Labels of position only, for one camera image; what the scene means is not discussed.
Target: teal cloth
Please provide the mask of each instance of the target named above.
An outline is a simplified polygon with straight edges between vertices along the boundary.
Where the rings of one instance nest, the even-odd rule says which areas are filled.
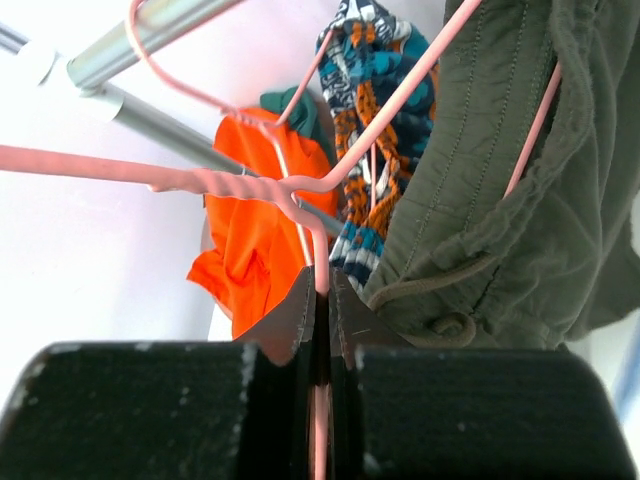
[[[292,87],[284,92],[269,92],[260,96],[260,107],[265,110],[280,114],[287,108],[298,87]],[[289,126],[306,138],[314,140],[324,151],[329,163],[335,164],[336,149],[322,129],[318,118],[318,107],[311,94],[305,90],[295,106],[288,120]]]

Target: hanging clothes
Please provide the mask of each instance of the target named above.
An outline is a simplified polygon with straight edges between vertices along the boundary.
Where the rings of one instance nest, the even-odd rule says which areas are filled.
[[[458,312],[471,347],[555,349],[640,307],[639,19],[639,2],[599,0],[472,15],[440,59],[438,126],[363,294],[395,331],[443,340],[464,326],[434,325]],[[556,61],[555,106],[502,199]]]
[[[374,0],[342,0],[338,13],[320,34],[334,34],[318,71],[335,126],[338,160],[371,123],[380,107],[429,46],[411,23],[400,20]],[[434,67],[376,141],[376,185],[368,156],[345,183],[345,226],[329,257],[361,293],[378,265],[389,221],[424,151],[435,115],[437,70]],[[370,210],[371,189],[377,205]]]
[[[245,113],[275,122],[279,115],[260,108]],[[274,130],[282,146],[290,175],[321,178],[329,162],[315,141],[288,126]],[[273,146],[257,129],[226,117],[214,148],[254,172],[282,178]],[[335,215],[337,192],[299,197],[329,215]],[[232,336],[237,338],[280,303],[305,266],[295,223],[275,205],[259,200],[205,196],[213,250],[193,263],[188,279],[202,285],[232,312]],[[306,232],[309,245],[311,235]]]
[[[271,113],[281,114],[289,105],[296,90],[297,87],[293,87],[284,92],[263,93],[260,95],[260,106]],[[335,146],[322,129],[318,117],[318,107],[308,90],[304,91],[296,103],[287,122],[289,127],[300,135],[317,142],[322,147],[329,163],[332,165],[335,163]]]

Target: pink hanger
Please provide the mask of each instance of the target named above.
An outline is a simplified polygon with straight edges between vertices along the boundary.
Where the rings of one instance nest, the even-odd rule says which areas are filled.
[[[374,142],[373,145],[371,145],[371,207],[369,208],[369,211],[372,212],[373,209],[376,207],[376,202],[378,200],[378,196],[377,196],[377,192],[376,192],[376,182],[378,181],[378,179],[376,178],[377,175],[377,169],[378,169],[378,160],[376,159],[376,144]]]
[[[278,159],[278,163],[280,166],[280,173],[282,174],[282,177],[283,178],[288,177],[289,169],[287,167],[287,162],[282,151],[282,146],[280,145],[280,142],[278,141],[277,137],[272,133],[272,131],[282,126],[291,115],[291,112],[295,108],[296,104],[300,100],[300,97],[304,93],[305,88],[307,87],[309,81],[311,80],[311,77],[313,76],[315,69],[318,67],[320,60],[322,59],[322,55],[324,54],[325,50],[327,49],[327,46],[329,45],[329,42],[331,41],[331,36],[333,32],[329,32],[329,34],[326,36],[326,38],[322,42],[322,46],[320,47],[320,50],[316,54],[311,66],[309,67],[309,70],[303,77],[302,83],[300,84],[295,94],[291,98],[291,101],[285,108],[284,112],[282,112],[278,120],[275,123],[273,123],[273,122],[265,121],[264,119],[261,119],[258,117],[247,115],[241,112],[240,110],[238,110],[236,107],[229,105],[223,102],[222,100],[219,100],[211,95],[208,95],[205,92],[197,90],[184,82],[181,82],[177,78],[167,73],[162,67],[160,67],[160,65],[151,58],[151,56],[149,55],[149,52],[147,52],[147,50],[144,48],[144,45],[142,44],[142,41],[140,39],[140,35],[138,34],[138,30],[135,28],[136,15],[138,12],[138,8],[142,3],[144,3],[144,0],[132,0],[131,3],[129,4],[127,16],[125,17],[125,21],[124,21],[125,32],[127,34],[127,38],[129,39],[131,48],[138,55],[142,63],[147,65],[151,69],[151,71],[155,74],[155,76],[158,77],[158,79],[160,79],[162,82],[164,82],[174,90],[177,90],[185,95],[188,95],[192,98],[200,100],[213,107],[217,107],[222,111],[223,114],[229,115],[246,125],[250,125],[257,128],[269,140],[269,142],[273,146],[273,149],[275,150],[275,153],[276,153],[276,158]],[[295,197],[294,197],[294,201],[299,202],[299,200]],[[307,243],[307,237],[305,236],[304,230],[299,223],[296,224],[296,230],[298,233],[298,238],[300,240],[300,246],[302,248],[302,253],[305,258],[305,262],[307,265],[311,265],[313,263],[313,260],[311,257],[309,245]]]
[[[418,83],[427,75],[436,60],[440,57],[444,49],[455,35],[464,26],[465,22],[479,6],[482,0],[464,0],[458,10],[451,17],[449,22],[443,27],[440,34],[432,42],[427,51],[416,63],[411,72],[400,84],[398,89],[391,95],[387,103],[380,109],[370,125],[364,130],[362,135],[349,149],[342,160],[322,179],[309,178],[299,175],[289,176],[281,180],[271,178],[254,178],[249,176],[232,175],[225,172],[214,172],[208,169],[178,170],[153,165],[143,165],[139,163],[122,162],[115,160],[105,160],[91,158],[80,155],[70,155],[54,152],[44,152],[16,147],[0,146],[0,169],[39,173],[46,175],[63,175],[83,178],[94,178],[102,180],[112,180],[121,182],[143,183],[151,186],[154,192],[164,192],[169,190],[184,190],[196,194],[209,193],[220,197],[235,197],[240,199],[261,199],[275,203],[284,214],[292,221],[305,226],[311,231],[313,250],[315,255],[315,286],[318,294],[326,297],[329,291],[329,268],[327,237],[322,226],[322,222],[314,215],[298,208],[293,194],[297,191],[309,191],[313,193],[326,193],[335,188],[349,170],[357,163],[358,159],[374,144],[375,139],[384,130],[400,107],[404,104]],[[316,55],[314,68],[323,53],[323,48],[328,45],[327,35],[323,42],[323,47]],[[284,122],[291,113],[295,102],[304,91],[306,82],[311,78],[313,71],[305,75],[305,82],[298,88],[298,92],[285,109],[278,122]],[[560,67],[556,66],[549,86],[544,94],[538,114],[532,124],[531,130],[522,152],[516,163],[513,175],[507,187],[505,195],[513,190],[519,181],[526,162],[535,143],[544,117],[548,112],[553,95],[560,81]],[[192,96],[199,98],[206,103],[220,106],[222,102],[206,94],[198,92],[187,85],[186,90]],[[237,112],[233,107],[224,106],[226,112]],[[243,121],[255,122],[249,116],[243,116]],[[263,122],[254,123],[259,128],[266,125]],[[327,440],[327,418],[328,418],[328,397],[325,388],[318,387],[315,392],[316,406],[316,450],[314,458],[315,479],[324,479],[324,458],[326,458]]]

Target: wire hanger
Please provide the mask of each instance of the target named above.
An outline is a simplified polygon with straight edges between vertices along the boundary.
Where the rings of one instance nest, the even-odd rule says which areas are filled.
[[[145,0],[132,0],[131,3],[129,4],[128,12],[124,21],[124,28],[127,34],[127,38],[129,40],[129,44],[131,45],[131,48],[133,49],[133,51],[138,55],[141,62],[144,63],[147,67],[149,67],[149,69],[155,74],[155,76],[159,80],[164,82],[166,85],[168,85],[172,89],[177,90],[192,98],[195,98],[196,100],[200,100],[201,102],[204,102],[210,106],[219,108],[223,114],[229,115],[230,117],[234,118],[239,122],[244,123],[245,125],[257,128],[258,131],[262,133],[265,136],[265,138],[267,138],[267,140],[269,140],[269,142],[271,143],[276,153],[276,158],[278,159],[280,173],[282,174],[283,178],[287,178],[289,176],[289,168],[287,166],[287,161],[284,156],[284,152],[282,150],[282,145],[280,145],[278,138],[273,134],[273,130],[277,129],[278,127],[281,127],[286,123],[289,116],[291,115],[291,112],[293,112],[293,109],[295,108],[297,103],[300,101],[300,97],[302,96],[307,85],[311,81],[311,77],[313,76],[316,68],[318,67],[318,64],[320,63],[320,60],[322,59],[322,56],[324,55],[329,45],[329,42],[331,41],[333,32],[330,31],[329,34],[325,37],[320,49],[318,50],[318,53],[316,54],[313,62],[309,66],[309,69],[305,73],[302,79],[302,83],[298,86],[298,89],[294,93],[293,97],[287,104],[285,110],[282,112],[278,120],[276,122],[269,122],[262,118],[254,117],[252,115],[248,115],[244,112],[241,112],[236,107],[229,105],[218,98],[208,95],[207,93],[197,90],[192,86],[178,80],[177,78],[170,75],[166,70],[164,70],[155,60],[153,60],[149,52],[147,52],[144,45],[142,44],[142,40],[140,39],[140,35],[136,28],[136,18],[137,18],[138,9],[144,2]],[[240,136],[243,142],[247,141],[245,136],[242,134],[242,130],[240,130]],[[296,203],[299,203],[299,200],[295,197],[294,197],[294,201]],[[309,249],[309,244],[307,242],[307,237],[304,233],[304,229],[299,223],[296,223],[296,231],[298,234],[298,239],[300,241],[300,246],[302,248],[302,253],[304,255],[305,263],[307,265],[312,265],[313,259],[311,256],[311,251]]]

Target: black object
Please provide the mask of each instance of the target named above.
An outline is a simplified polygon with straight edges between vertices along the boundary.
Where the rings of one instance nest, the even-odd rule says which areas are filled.
[[[306,479],[324,382],[329,478],[635,478],[577,357],[414,349],[331,282],[318,301],[303,270],[237,343],[46,349],[0,423],[0,480]]]

